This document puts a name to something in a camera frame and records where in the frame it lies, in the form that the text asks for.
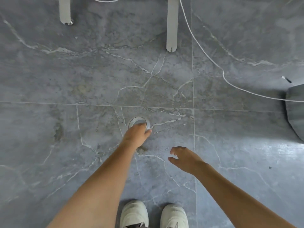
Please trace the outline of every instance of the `forearm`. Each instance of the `forearm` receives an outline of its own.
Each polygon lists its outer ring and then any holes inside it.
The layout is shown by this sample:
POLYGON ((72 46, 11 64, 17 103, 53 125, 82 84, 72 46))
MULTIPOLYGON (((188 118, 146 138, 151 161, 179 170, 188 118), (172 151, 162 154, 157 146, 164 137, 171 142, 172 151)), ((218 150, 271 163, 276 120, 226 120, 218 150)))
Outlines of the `forearm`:
POLYGON ((120 144, 69 199, 49 228, 114 227, 134 151, 133 146, 120 144))
POLYGON ((295 228, 225 179, 210 165, 201 162, 193 175, 207 189, 235 228, 295 228))

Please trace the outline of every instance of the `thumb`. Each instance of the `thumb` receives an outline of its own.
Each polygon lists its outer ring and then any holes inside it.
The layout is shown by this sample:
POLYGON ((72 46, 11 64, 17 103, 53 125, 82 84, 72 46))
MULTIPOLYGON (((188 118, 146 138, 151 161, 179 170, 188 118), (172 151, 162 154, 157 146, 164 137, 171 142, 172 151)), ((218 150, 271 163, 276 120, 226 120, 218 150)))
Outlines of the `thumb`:
POLYGON ((177 166, 177 164, 178 164, 178 159, 176 159, 174 157, 168 157, 168 161, 171 162, 175 166, 177 166))
POLYGON ((151 133, 152 133, 152 130, 147 130, 147 131, 145 132, 146 138, 148 138, 148 137, 151 135, 151 133))

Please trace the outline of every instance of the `roll of tape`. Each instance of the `roll of tape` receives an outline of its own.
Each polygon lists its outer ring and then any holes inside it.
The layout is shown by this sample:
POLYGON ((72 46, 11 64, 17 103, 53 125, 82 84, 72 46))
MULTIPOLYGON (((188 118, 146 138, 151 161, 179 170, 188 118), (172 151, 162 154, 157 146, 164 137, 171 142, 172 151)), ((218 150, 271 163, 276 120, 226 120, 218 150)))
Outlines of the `roll of tape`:
POLYGON ((144 117, 135 117, 133 118, 130 122, 129 122, 129 125, 128 125, 128 129, 130 129, 132 126, 134 126, 135 124, 137 123, 140 123, 139 121, 141 122, 145 122, 146 123, 146 130, 149 130, 151 125, 150 125, 150 121, 144 117))

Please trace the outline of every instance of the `person's left arm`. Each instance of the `person's left arm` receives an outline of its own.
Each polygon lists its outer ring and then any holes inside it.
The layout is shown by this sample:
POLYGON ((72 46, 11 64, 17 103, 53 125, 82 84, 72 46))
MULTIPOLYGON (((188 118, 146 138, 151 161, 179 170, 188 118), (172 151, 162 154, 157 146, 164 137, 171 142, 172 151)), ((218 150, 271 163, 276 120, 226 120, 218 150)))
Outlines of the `person's left arm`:
POLYGON ((114 227, 120 196, 136 149, 150 136, 146 124, 125 134, 112 155, 68 200, 48 228, 114 227))

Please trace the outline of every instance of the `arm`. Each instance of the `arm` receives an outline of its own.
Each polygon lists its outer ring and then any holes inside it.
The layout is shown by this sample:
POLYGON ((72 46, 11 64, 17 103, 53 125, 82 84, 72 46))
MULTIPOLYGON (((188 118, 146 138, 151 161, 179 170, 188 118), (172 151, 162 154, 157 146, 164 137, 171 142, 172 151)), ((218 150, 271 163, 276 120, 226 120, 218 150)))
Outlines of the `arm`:
POLYGON ((235 228, 295 228, 249 194, 220 175, 211 165, 185 147, 173 147, 168 160, 194 175, 230 219, 235 228))
POLYGON ((126 132, 119 147, 68 200, 48 228, 115 226, 131 159, 151 134, 145 130, 145 124, 137 124, 126 132))

